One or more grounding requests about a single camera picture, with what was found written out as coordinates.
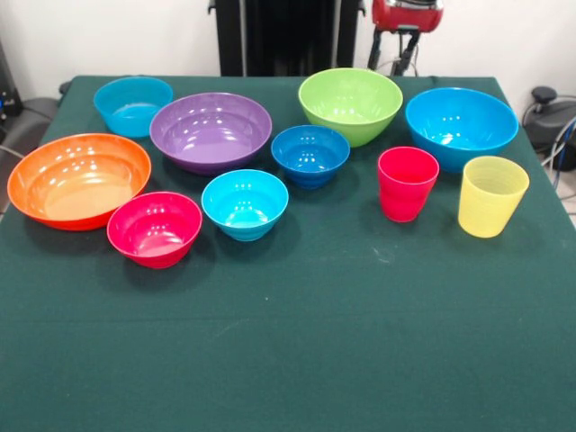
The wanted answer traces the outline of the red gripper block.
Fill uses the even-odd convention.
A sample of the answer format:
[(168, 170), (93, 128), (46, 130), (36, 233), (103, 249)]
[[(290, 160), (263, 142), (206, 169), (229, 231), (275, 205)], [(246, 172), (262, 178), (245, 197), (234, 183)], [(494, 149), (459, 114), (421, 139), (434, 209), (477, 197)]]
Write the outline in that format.
[(410, 40), (400, 57), (402, 68), (408, 68), (422, 32), (433, 32), (444, 14), (444, 2), (373, 0), (372, 18), (375, 25), (373, 43), (367, 62), (371, 70), (378, 68), (383, 32), (409, 32)]

